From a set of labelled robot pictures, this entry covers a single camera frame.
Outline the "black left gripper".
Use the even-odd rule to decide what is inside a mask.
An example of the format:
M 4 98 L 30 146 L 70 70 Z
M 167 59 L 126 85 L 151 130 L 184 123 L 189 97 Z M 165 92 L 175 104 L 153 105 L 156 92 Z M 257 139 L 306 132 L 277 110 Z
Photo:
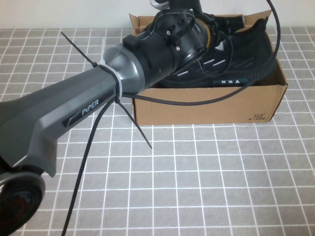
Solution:
M 230 17 L 201 13 L 201 41 L 228 42 L 230 39 Z

